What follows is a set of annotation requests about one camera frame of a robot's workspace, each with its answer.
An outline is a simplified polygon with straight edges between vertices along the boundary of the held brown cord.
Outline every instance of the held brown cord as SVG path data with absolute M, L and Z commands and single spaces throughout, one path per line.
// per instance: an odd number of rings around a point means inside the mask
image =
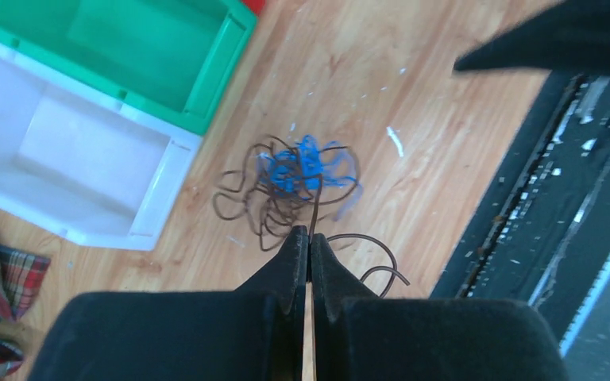
M 277 152 L 282 152 L 284 150 L 289 151 L 292 154 L 291 157 L 293 159 L 276 157 Z M 297 147 L 290 146 L 278 137 L 266 135 L 261 139 L 261 141 L 249 147 L 243 159 L 241 170 L 224 171 L 221 174 L 219 180 L 217 181 L 217 187 L 220 191 L 214 194 L 211 199 L 214 212 L 224 221 L 237 220 L 243 216 L 246 216 L 247 220 L 249 221 L 249 228 L 254 235 L 258 236 L 261 250 L 267 252 L 282 244 L 288 233 L 291 231 L 291 228 L 293 228 L 297 221 L 301 221 L 302 217 L 305 217 L 305 215 L 308 214 L 309 207 L 312 206 L 309 228 L 309 236 L 311 241 L 315 234 L 317 221 L 321 221 L 322 219 L 328 217 L 328 215 L 318 217 L 319 207 L 343 201 L 345 198 L 348 198 L 359 185 L 359 178 L 361 174 L 358 170 L 359 165 L 356 155 L 353 153 L 351 148 L 346 146 L 324 148 L 322 152 L 334 150 L 346 150 L 347 153 L 353 158 L 354 166 L 357 171 L 356 179 L 342 196 L 333 198 L 331 200 L 322 201 L 322 175 L 303 176 L 299 149 Z M 266 155 L 276 164 L 278 164 L 274 167 L 288 168 L 293 177 L 291 180 L 293 180 L 295 183 L 293 190 L 286 190 L 283 187 L 280 187 L 278 184 L 275 184 L 270 180 L 272 179 L 272 175 L 274 175 L 274 173 L 268 172 L 266 168 L 261 166 L 255 166 L 254 171 L 256 172 L 256 178 L 253 180 L 249 179 L 252 174 L 252 159 L 256 160 L 257 158 Z M 240 181 L 237 187 L 229 187 L 223 183 L 223 180 L 229 176 L 239 176 Z M 318 179 L 318 186 L 315 194 L 312 194 L 305 186 L 305 181 L 312 179 Z M 242 194 L 242 191 L 247 184 L 250 184 L 250 186 L 248 186 Z M 255 202 L 255 199 L 260 194 L 264 196 L 265 200 L 262 202 L 262 204 L 258 204 L 260 205 L 260 208 L 256 219 L 254 217 L 254 213 L 252 212 L 252 207 L 254 206 L 253 203 Z M 218 205 L 220 198 L 224 198 L 233 204 L 239 205 L 241 209 L 235 214 L 224 214 Z M 267 235 L 277 238 L 277 242 L 266 248 L 264 237 Z M 389 256 L 389 259 L 392 262 L 391 267 L 371 267 L 361 277 L 361 281 L 364 282 L 372 273 L 376 271 L 388 271 L 392 273 L 387 286 L 380 293 L 381 298 L 383 298 L 389 292 L 389 289 L 392 287 L 396 277 L 401 279 L 401 281 L 406 285 L 410 285 L 410 282 L 408 282 L 408 280 L 399 273 L 398 263 L 396 262 L 394 254 L 381 241 L 360 233 L 338 234 L 328 237 L 327 240 L 331 242 L 343 238 L 371 241 L 380 246 Z

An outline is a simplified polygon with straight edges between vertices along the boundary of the wooden surface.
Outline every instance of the wooden surface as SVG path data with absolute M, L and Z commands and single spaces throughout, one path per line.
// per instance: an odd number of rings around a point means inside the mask
M 25 378 L 46 330 L 78 293 L 229 290 L 264 264 L 271 254 L 245 222 L 220 221 L 210 207 L 214 177 L 239 167 L 262 133 L 351 145 L 364 197 L 319 232 L 379 238 L 412 282 L 389 295 L 428 296 L 545 78 L 457 77 L 453 61 L 549 1 L 268 0 L 155 251 L 80 248 L 0 211 L 1 243 L 52 257 L 36 305 L 7 329 L 30 354 L 11 379 Z M 365 244 L 338 255 L 357 275 L 388 263 Z M 373 275 L 371 288 L 387 277 Z

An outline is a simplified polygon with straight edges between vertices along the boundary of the plastic bin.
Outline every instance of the plastic bin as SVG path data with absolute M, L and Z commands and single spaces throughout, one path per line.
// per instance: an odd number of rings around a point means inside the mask
M 0 0 L 0 42 L 199 135 L 256 22 L 240 0 Z
M 153 249 L 201 140 L 0 44 L 0 209 L 76 244 Z

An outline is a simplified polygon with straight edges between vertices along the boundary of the black pointed object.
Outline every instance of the black pointed object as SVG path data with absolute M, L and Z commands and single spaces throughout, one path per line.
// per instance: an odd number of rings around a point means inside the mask
M 454 64 L 455 71 L 518 67 L 610 75 L 610 0 L 557 4 Z

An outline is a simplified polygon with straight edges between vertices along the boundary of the tangled cord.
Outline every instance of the tangled cord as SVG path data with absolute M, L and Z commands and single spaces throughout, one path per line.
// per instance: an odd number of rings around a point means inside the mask
M 327 152 L 334 153 L 332 160 L 322 160 Z M 339 175 L 337 172 L 341 164 L 347 164 L 347 173 Z M 249 180 L 251 168 L 255 169 L 256 178 Z M 311 211 L 309 230 L 310 241 L 315 234 L 318 221 L 329 217 L 329 214 L 319 217 L 319 207 L 332 205 L 349 198 L 338 212 L 332 216 L 337 221 L 361 197 L 361 184 L 359 183 L 359 165 L 354 152 L 347 146 L 336 141 L 319 149 L 317 141 L 312 136 L 305 136 L 296 146 L 285 143 L 278 137 L 267 135 L 247 150 L 241 170 L 224 171 L 218 182 L 219 192 L 212 196 L 214 212 L 224 221 L 237 220 L 246 216 L 252 233 L 258 236 L 261 250 L 270 251 L 281 245 L 297 221 Z M 237 187 L 224 185 L 223 180 L 229 176 L 239 176 Z M 346 189 L 341 196 L 330 200 L 321 200 L 324 188 Z M 257 219 L 252 208 L 259 196 L 264 197 L 258 209 Z M 226 215 L 218 205 L 219 199 L 225 199 L 241 206 L 235 213 Z M 277 242 L 265 246 L 264 237 L 267 235 L 277 238 Z M 356 238 L 371 241 L 380 246 L 389 256 L 392 266 L 371 267 L 361 276 L 364 282 L 376 271 L 388 271 L 392 275 L 387 286 L 380 293 L 383 298 L 398 277 L 407 286 L 410 282 L 398 271 L 398 263 L 392 251 L 376 238 L 359 233 L 338 234 L 328 237 L 329 242 L 343 238 Z

